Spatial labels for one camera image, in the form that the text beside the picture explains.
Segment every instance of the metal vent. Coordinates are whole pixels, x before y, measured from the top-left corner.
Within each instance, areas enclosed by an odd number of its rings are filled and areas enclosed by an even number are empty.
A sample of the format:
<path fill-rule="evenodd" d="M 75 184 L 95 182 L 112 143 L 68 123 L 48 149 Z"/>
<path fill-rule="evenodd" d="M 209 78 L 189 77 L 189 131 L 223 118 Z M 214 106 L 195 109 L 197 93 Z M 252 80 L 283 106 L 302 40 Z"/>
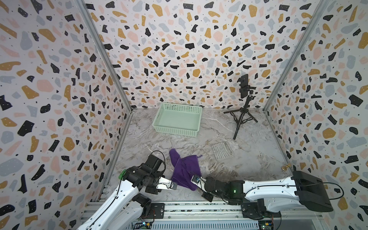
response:
<path fill-rule="evenodd" d="M 199 230 L 199 229 L 249 229 L 257 230 L 258 221 L 254 220 L 223 220 L 223 221 L 157 221 L 152 225 L 152 229 L 186 229 L 186 230 Z"/>

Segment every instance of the small brass object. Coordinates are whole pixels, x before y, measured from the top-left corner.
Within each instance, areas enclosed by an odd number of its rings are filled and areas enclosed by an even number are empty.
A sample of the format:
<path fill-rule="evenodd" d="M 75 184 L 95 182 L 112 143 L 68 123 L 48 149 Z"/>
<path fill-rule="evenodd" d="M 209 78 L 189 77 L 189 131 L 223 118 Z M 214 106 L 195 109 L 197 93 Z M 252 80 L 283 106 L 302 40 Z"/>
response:
<path fill-rule="evenodd" d="M 282 167 L 281 167 L 281 169 L 282 169 L 283 171 L 286 171 L 286 170 L 287 170 L 287 168 L 289 168 L 289 167 L 291 167 L 291 164 L 290 164 L 290 163 L 289 163 L 289 164 L 287 164 L 287 165 L 282 166 Z"/>

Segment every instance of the metal grate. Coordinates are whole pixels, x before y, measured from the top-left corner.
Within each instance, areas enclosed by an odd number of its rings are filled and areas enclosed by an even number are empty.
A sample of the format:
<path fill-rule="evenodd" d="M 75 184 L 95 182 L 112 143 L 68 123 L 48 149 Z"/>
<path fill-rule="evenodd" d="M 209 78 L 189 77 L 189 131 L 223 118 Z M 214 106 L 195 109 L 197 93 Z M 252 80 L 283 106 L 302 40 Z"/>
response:
<path fill-rule="evenodd" d="M 222 221 L 158 221 L 152 225 L 152 229 L 186 229 L 186 230 L 199 230 L 199 229 L 217 229 L 217 230 L 257 230 L 258 221 L 255 220 L 222 220 Z"/>
<path fill-rule="evenodd" d="M 227 158 L 234 157 L 233 152 L 231 151 L 226 142 L 220 142 L 212 145 L 212 151 L 215 154 L 216 160 L 224 160 Z"/>

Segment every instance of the tripod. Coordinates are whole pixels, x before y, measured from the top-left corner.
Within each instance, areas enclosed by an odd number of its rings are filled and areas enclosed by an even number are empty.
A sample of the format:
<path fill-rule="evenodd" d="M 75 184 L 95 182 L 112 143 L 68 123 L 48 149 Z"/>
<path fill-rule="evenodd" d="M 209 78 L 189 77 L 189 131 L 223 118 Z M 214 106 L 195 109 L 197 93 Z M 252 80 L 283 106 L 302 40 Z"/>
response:
<path fill-rule="evenodd" d="M 236 136 L 238 135 L 238 131 L 239 131 L 241 124 L 244 124 L 251 120 L 258 122 L 257 119 L 249 112 L 249 109 L 248 109 L 249 102 L 255 98 L 255 96 L 252 96 L 253 90 L 251 89 L 255 89 L 255 87 L 250 87 L 248 85 L 248 75 L 246 74 L 241 77 L 241 88 L 239 90 L 241 96 L 243 96 L 242 98 L 248 95 L 248 91 L 249 91 L 249 95 L 245 101 L 245 105 L 243 106 L 243 108 L 224 112 L 224 113 L 230 113 L 233 116 L 234 121 L 236 122 L 236 131 L 235 131 L 234 138 L 233 138 L 234 140 L 236 139 Z M 241 112 L 239 119 L 237 119 L 237 117 L 235 116 L 234 114 L 235 112 Z M 243 120 L 244 114 L 248 114 L 250 117 Z"/>

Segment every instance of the black mount plate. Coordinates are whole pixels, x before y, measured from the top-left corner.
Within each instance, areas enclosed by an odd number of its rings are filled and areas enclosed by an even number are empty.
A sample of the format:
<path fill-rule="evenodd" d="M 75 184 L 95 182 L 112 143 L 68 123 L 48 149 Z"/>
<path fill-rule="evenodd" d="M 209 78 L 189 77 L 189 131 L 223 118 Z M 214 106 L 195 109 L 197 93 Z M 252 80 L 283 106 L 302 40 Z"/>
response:
<path fill-rule="evenodd" d="M 278 218 L 281 216 L 280 212 L 269 212 L 266 210 L 263 199 L 258 199 L 257 202 L 243 202 L 241 204 L 241 212 L 243 218 L 250 218 L 261 220 L 263 218 L 271 218 L 272 216 Z"/>
<path fill-rule="evenodd" d="M 155 214 L 155 219 L 162 219 L 164 211 L 165 211 L 164 203 L 152 203 L 151 210 L 149 211 L 149 215 L 147 217 L 144 217 L 144 218 L 142 217 L 142 218 L 143 219 L 153 219 L 153 214 Z"/>

